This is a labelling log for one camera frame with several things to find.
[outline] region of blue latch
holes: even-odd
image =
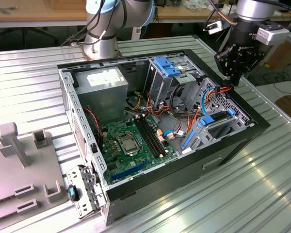
[[[235,111],[233,109],[228,109],[227,111],[231,116],[234,116],[235,115]]]
[[[214,122],[214,119],[211,117],[211,116],[204,116],[203,118],[201,118],[199,120],[199,122],[205,126],[205,125],[208,125],[210,123],[213,123]]]
[[[70,195],[73,196],[74,195],[74,190],[73,187],[70,188]]]
[[[186,146],[189,144],[190,140],[192,139],[192,137],[194,136],[195,131],[192,130],[192,132],[190,133],[190,136],[188,137],[188,139],[186,139],[185,143],[182,146],[182,149],[186,148]]]
[[[172,77],[180,75],[181,72],[176,70],[175,67],[165,57],[159,57],[154,59],[157,66],[164,72],[166,77]]]

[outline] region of aluminum table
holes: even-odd
[[[218,72],[212,51],[191,36],[119,42],[123,55],[192,49]],[[18,133],[51,132],[61,171],[81,158],[68,119],[57,64],[84,61],[78,47],[0,52],[0,124]],[[60,206],[1,232],[291,232],[291,119],[246,79],[236,91],[271,127],[232,161],[106,227],[100,213],[78,220],[74,204]]]

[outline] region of blue drive bay latch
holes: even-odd
[[[166,77],[173,77],[181,74],[181,72],[176,70],[173,64],[165,57],[155,58],[154,62],[160,68],[160,70],[164,72]]]

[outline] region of cpu socket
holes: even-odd
[[[131,133],[126,133],[117,137],[117,140],[124,152],[129,156],[135,156],[139,151],[139,145]]]

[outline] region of green motherboard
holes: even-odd
[[[108,169],[108,184],[138,174],[177,157],[167,141],[160,141],[158,125],[151,115],[129,119],[102,127],[101,153]]]

